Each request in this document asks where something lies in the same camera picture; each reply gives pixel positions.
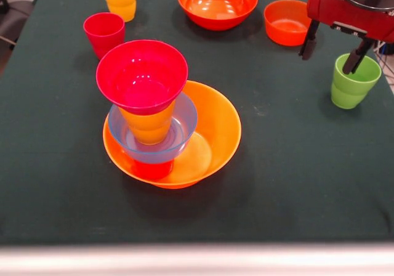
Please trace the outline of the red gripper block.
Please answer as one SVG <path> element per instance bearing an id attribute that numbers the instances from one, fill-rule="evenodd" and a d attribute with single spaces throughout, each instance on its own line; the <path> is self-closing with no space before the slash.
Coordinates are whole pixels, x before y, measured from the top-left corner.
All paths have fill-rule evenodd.
<path id="1" fill-rule="evenodd" d="M 364 37 L 342 67 L 346 75 L 356 72 L 375 40 L 393 42 L 393 0 L 308 0 L 307 15 L 311 23 L 299 51 L 302 60 L 312 56 L 321 23 Z"/>

